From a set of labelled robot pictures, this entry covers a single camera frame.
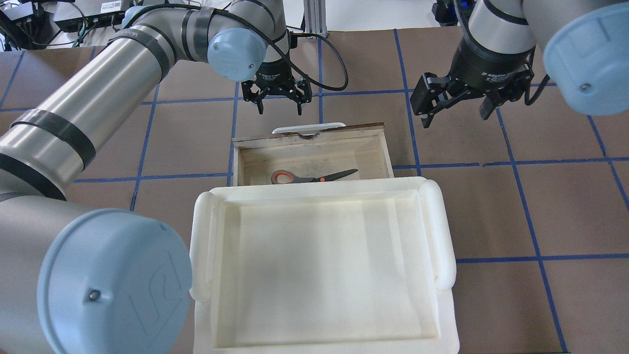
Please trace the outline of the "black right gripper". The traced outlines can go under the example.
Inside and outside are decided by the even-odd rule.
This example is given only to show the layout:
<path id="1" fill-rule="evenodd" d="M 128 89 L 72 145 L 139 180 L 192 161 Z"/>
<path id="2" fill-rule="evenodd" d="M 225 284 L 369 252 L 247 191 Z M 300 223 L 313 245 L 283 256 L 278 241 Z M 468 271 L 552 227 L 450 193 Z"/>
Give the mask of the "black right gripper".
<path id="1" fill-rule="evenodd" d="M 505 102 L 517 102 L 530 90 L 535 76 L 530 66 L 523 66 L 532 48 L 516 54 L 497 53 L 481 46 L 471 37 L 460 41 L 448 76 L 422 74 L 410 96 L 414 115 L 420 117 L 423 128 L 429 128 L 436 114 L 466 100 L 485 100 L 479 107 L 481 119 L 486 120 Z"/>

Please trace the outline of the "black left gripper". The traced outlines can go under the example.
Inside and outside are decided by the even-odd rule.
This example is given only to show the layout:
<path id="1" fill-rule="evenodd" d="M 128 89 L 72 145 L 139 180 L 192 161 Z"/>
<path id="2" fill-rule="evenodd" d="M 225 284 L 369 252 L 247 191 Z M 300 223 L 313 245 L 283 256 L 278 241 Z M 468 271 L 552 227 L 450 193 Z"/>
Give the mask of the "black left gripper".
<path id="1" fill-rule="evenodd" d="M 297 115 L 302 115 L 302 109 L 312 102 L 312 86 L 308 79 L 296 82 L 289 59 L 279 59 L 274 62 L 261 63 L 256 72 L 255 81 L 241 82 L 243 100 L 256 105 L 258 114 L 263 114 L 263 99 L 268 94 L 287 94 L 296 103 Z"/>

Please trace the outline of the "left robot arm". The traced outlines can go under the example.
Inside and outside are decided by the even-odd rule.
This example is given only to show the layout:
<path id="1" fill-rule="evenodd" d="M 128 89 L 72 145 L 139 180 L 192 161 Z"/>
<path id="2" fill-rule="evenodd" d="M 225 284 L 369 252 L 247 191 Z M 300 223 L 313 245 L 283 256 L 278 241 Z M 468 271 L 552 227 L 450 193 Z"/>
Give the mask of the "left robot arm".
<path id="1" fill-rule="evenodd" d="M 13 354 L 166 354 L 189 309 L 182 238 L 133 211 L 65 191 L 180 60 L 252 79 L 288 48 L 280 0 L 228 10 L 128 9 L 106 47 L 1 137 L 1 349 Z"/>

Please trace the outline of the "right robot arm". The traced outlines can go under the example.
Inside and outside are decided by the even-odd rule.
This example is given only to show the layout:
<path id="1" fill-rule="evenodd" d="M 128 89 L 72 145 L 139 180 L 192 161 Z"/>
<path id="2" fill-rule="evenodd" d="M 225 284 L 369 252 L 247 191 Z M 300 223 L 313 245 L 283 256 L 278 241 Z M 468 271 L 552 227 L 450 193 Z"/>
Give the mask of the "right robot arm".
<path id="1" fill-rule="evenodd" d="M 432 11 L 463 37 L 448 74 L 424 73 L 411 94 L 424 128 L 467 99 L 483 99 L 481 119 L 508 101 L 532 105 L 548 82 L 581 114 L 628 110 L 626 0 L 438 0 Z"/>

